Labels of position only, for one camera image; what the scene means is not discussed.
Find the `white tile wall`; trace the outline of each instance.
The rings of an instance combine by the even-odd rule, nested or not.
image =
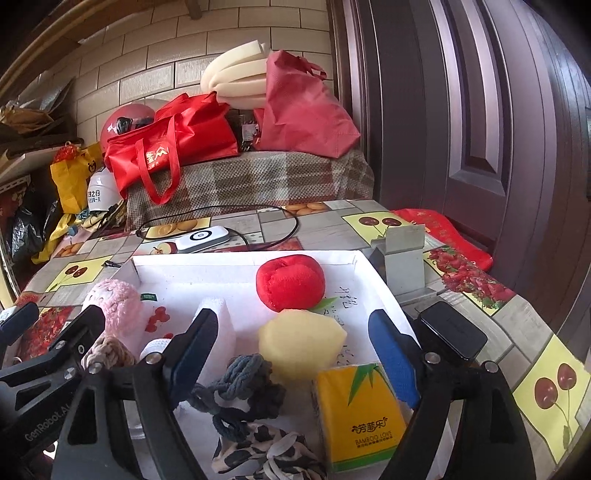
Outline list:
[[[213,30],[224,30],[225,28],[238,27],[238,9],[225,8],[223,10],[212,10],[204,12],[199,20],[191,20],[188,15],[179,17],[177,36],[190,35]]]
[[[125,43],[123,44],[123,53],[145,47],[151,43],[174,38],[177,34],[178,18],[169,18],[161,22],[147,25],[146,27],[133,30],[125,34]]]
[[[170,90],[174,87],[174,64],[146,70],[121,80],[119,104]]]
[[[99,69],[98,67],[79,76],[74,82],[72,88],[72,95],[74,100],[78,100],[89,93],[94,92],[98,88]]]
[[[138,28],[145,27],[152,23],[152,9],[129,15],[109,25],[105,32],[105,42],[113,40]]]
[[[269,0],[209,0],[209,9],[232,7],[267,7]]]
[[[320,10],[308,10],[307,8],[300,9],[301,27],[312,28],[314,30],[329,30],[329,15]]]
[[[271,0],[271,5],[326,10],[326,0]]]
[[[123,39],[123,37],[114,38],[84,55],[80,65],[80,75],[84,75],[108,61],[120,57],[123,52]]]
[[[253,40],[271,42],[269,28],[234,28],[207,33],[207,53],[222,53]]]
[[[92,145],[96,142],[96,117],[92,117],[81,124],[78,124],[76,135],[84,139],[84,145]]]
[[[184,0],[169,2],[154,8],[152,23],[159,22],[161,20],[167,20],[169,18],[180,17],[181,15],[187,15],[188,13],[189,10],[187,10],[187,4]]]
[[[241,27],[300,27],[300,9],[284,7],[244,7]]]
[[[100,137],[107,118],[130,102],[172,100],[200,93],[206,66],[218,54],[259,40],[317,63],[333,87],[326,0],[199,0],[203,16],[191,20],[185,0],[121,19],[89,38],[35,85],[75,77],[66,102],[87,143]]]
[[[175,66],[174,86],[184,87],[201,81],[201,75],[217,55],[178,61]]]
[[[271,48],[330,53],[330,35],[328,32],[305,28],[272,27]]]
[[[78,122],[84,122],[99,113],[119,105],[119,81],[95,90],[78,100]]]
[[[99,67],[99,87],[112,83],[146,68],[148,47],[121,55]]]
[[[206,51],[207,33],[164,40],[148,47],[148,68],[171,61],[200,57],[205,55]]]

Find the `white tray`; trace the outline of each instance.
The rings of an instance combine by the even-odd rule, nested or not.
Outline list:
[[[184,255],[143,255],[132,257],[113,278],[133,284],[140,293],[152,293],[156,302],[146,301],[144,314],[150,315],[155,306],[165,306],[170,320],[165,330],[160,326],[155,333],[143,333],[142,347],[165,333],[184,332],[194,318],[196,309],[205,297],[224,298],[236,330],[236,355],[258,350],[257,331],[276,314],[259,300],[255,289],[255,275],[264,262],[295,252],[224,252]],[[400,306],[378,273],[359,251],[306,251],[315,258],[326,277],[325,297],[339,297],[329,313],[347,331],[346,345],[338,364],[364,364],[378,361],[369,340],[367,321],[376,309],[384,309],[398,330],[414,337]],[[210,479],[223,480],[235,475],[250,475],[256,462],[226,475],[211,470],[211,460],[218,435],[211,416],[199,413],[186,402],[186,414],[179,425],[197,461]],[[314,417],[310,390],[288,390],[281,416],[263,420],[286,431],[297,431],[306,436],[312,451],[322,455],[322,444]],[[134,442],[142,473],[147,480],[158,479],[144,440]],[[440,451],[433,462],[428,480],[443,476],[449,459],[453,438],[446,426]],[[339,473],[339,478],[378,478],[384,464],[355,472]]]

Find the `yellow bag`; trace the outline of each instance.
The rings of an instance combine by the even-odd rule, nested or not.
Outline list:
[[[51,164],[51,178],[57,186],[64,213],[80,213],[88,206],[86,180],[103,163],[100,144],[95,143],[81,150],[72,160],[60,160]]]

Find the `white helmet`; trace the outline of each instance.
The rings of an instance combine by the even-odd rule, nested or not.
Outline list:
[[[88,198],[88,209],[91,212],[107,211],[123,199],[117,189],[115,177],[105,167],[97,170],[90,177],[86,197]]]

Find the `metal screw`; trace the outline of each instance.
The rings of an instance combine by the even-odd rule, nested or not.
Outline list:
[[[66,371],[64,372],[64,378],[66,380],[71,380],[75,376],[76,376],[76,369],[74,367],[70,367],[70,368],[66,369]]]
[[[437,365],[441,361],[441,357],[435,352],[425,353],[425,360],[428,364]]]
[[[150,365],[157,364],[162,359],[162,354],[159,352],[152,352],[146,355],[146,363]]]
[[[484,370],[491,374],[496,374],[499,371],[499,366],[489,360],[488,362],[484,362]]]
[[[103,364],[100,362],[95,362],[90,367],[88,367],[88,373],[91,375],[95,375],[101,370],[103,370]]]

